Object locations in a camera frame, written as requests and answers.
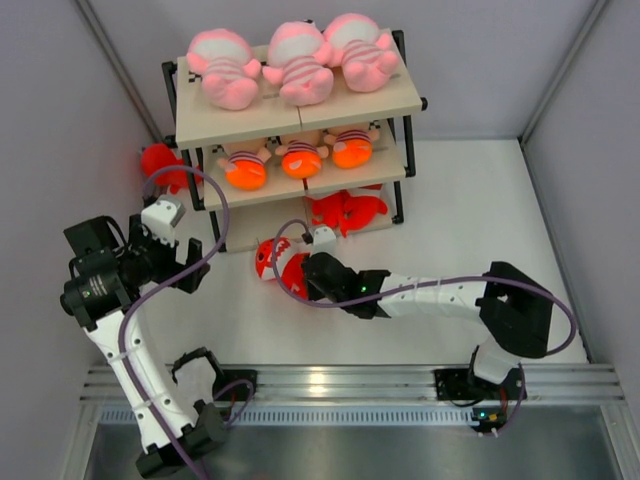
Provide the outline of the red shark plush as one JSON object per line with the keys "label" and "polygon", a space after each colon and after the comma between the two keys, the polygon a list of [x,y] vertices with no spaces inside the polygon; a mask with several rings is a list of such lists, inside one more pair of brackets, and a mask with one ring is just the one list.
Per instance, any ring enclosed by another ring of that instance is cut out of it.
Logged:
{"label": "red shark plush", "polygon": [[328,195],[307,196],[311,208],[313,225],[326,225],[330,228],[341,227],[345,220],[345,203],[347,194],[337,191]]}
{"label": "red shark plush", "polygon": [[368,226],[378,214],[388,213],[388,206],[381,198],[382,189],[382,184],[374,184],[343,191],[343,214],[339,223],[343,237]]}

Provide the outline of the pink striped plush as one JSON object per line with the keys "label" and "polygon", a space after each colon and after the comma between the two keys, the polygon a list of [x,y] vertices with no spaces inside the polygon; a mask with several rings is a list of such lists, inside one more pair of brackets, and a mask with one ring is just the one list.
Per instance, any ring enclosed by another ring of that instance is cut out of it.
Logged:
{"label": "pink striped plush", "polygon": [[333,47],[313,22],[286,22],[270,39],[262,75],[279,88],[279,96],[287,104],[316,105],[333,89],[332,55]]}
{"label": "pink striped plush", "polygon": [[190,42],[186,61],[189,69],[201,76],[202,90],[216,107],[243,110],[259,91],[262,65],[246,40],[232,30],[198,33]]}

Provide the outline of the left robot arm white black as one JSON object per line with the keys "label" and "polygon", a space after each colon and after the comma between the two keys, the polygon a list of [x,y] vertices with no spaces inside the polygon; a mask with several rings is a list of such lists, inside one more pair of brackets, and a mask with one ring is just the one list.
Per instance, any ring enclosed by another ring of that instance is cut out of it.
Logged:
{"label": "left robot arm white black", "polygon": [[136,467],[145,479],[182,468],[206,478],[197,462],[226,434],[212,401],[225,390],[225,374],[211,365],[197,368],[191,386],[201,397],[190,397],[148,337],[144,303],[168,287],[193,293],[209,271],[196,239],[189,241],[186,261],[176,259],[182,215],[158,201],[130,217],[127,233],[110,216],[63,232],[74,256],[60,304],[101,351],[129,402],[143,449]]}

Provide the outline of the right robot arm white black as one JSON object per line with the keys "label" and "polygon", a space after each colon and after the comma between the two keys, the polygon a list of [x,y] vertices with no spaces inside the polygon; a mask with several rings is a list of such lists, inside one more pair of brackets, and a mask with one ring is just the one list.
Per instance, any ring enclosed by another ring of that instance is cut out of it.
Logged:
{"label": "right robot arm white black", "polygon": [[554,303],[507,262],[494,261],[485,274],[460,283],[355,271],[328,253],[308,257],[302,272],[311,300],[328,300],[361,319],[418,316],[483,325],[489,336],[474,349],[469,366],[435,373],[438,399],[456,406],[518,399],[519,363],[548,351]]}

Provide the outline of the beige three-tier shelf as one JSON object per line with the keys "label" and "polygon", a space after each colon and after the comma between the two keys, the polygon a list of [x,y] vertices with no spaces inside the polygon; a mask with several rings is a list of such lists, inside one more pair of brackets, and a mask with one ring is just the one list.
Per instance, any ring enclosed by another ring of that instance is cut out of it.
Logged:
{"label": "beige three-tier shelf", "polygon": [[342,170],[326,163],[319,174],[309,180],[294,180],[281,169],[278,158],[267,163],[266,185],[257,191],[224,189],[231,209],[228,233],[222,231],[222,204],[215,190],[188,182],[195,209],[206,211],[215,238],[224,238],[229,252],[255,249],[273,236],[278,225],[294,217],[310,218],[305,200],[313,194],[333,193],[342,189],[379,184],[382,199],[389,207],[378,214],[369,229],[384,229],[404,221],[401,182],[416,173],[412,117],[426,110],[428,101],[420,96],[405,65],[399,66],[390,82],[369,94],[350,91],[340,71],[335,73],[334,89],[323,103],[307,107],[285,104],[277,88],[266,81],[259,83],[259,96],[245,110],[219,110],[207,103],[200,87],[200,77],[188,69],[180,57],[162,65],[164,83],[175,122],[170,146],[188,165],[195,165],[215,178],[224,175],[215,160],[221,158],[222,144],[268,139],[269,148],[287,135],[334,126],[369,122],[380,137],[371,160],[362,167]]}

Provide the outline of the pink plush right top shelf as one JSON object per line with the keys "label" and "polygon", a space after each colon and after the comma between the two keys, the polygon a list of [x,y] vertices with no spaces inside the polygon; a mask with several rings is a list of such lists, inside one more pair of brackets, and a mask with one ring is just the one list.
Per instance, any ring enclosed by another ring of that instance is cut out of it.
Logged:
{"label": "pink plush right top shelf", "polygon": [[323,36],[333,51],[329,65],[341,68],[352,91],[370,93],[381,89],[400,64],[392,36],[365,15],[339,15],[324,29]]}

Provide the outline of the orange doll left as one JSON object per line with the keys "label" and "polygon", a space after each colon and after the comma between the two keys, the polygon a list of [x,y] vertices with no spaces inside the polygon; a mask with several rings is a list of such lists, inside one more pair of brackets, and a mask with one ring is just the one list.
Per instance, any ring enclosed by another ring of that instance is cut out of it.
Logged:
{"label": "orange doll left", "polygon": [[225,173],[227,182],[241,190],[254,191],[262,188],[267,181],[266,163],[271,158],[271,152],[260,148],[252,150],[238,150],[226,157],[216,160]]}

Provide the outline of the orange doll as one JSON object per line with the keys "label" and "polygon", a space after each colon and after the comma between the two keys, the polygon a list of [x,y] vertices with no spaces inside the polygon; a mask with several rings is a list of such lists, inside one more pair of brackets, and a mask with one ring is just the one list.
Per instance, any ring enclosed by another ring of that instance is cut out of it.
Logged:
{"label": "orange doll", "polygon": [[334,164],[342,169],[353,169],[367,163],[373,154],[373,145],[380,138],[377,130],[350,129],[341,133],[328,133],[324,142],[332,149]]}
{"label": "orange doll", "polygon": [[227,182],[241,190],[254,191],[262,188],[267,181],[266,163],[271,158],[271,152],[260,148],[252,150],[238,150],[226,157],[216,160],[225,173]]}
{"label": "orange doll", "polygon": [[283,171],[294,179],[306,179],[318,174],[323,166],[323,160],[329,155],[325,145],[316,146],[311,143],[294,140],[287,145],[276,148]]}

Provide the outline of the orange doll middle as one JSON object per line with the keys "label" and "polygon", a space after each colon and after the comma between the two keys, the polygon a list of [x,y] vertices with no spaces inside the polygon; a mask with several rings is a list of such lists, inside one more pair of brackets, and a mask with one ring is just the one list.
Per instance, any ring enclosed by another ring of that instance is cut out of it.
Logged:
{"label": "orange doll middle", "polygon": [[325,145],[316,146],[311,143],[294,140],[287,145],[276,148],[283,171],[294,179],[306,179],[318,174],[323,166],[323,160],[329,155]]}

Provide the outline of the orange doll right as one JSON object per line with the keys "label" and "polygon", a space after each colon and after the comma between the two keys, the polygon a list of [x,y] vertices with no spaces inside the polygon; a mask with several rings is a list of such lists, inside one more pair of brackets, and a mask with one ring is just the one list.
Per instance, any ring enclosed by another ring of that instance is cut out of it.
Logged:
{"label": "orange doll right", "polygon": [[367,163],[373,154],[373,145],[380,138],[377,130],[350,129],[341,133],[328,133],[324,142],[332,149],[334,164],[342,169],[353,169]]}

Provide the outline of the aluminium rail base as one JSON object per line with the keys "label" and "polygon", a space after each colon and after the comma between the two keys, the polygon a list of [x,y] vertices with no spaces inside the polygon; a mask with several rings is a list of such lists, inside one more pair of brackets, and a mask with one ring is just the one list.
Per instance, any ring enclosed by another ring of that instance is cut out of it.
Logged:
{"label": "aluminium rail base", "polygon": [[[434,403],[440,365],[255,367],[263,403]],[[602,364],[524,367],[528,399],[541,405],[616,404],[625,400],[614,368]]]}

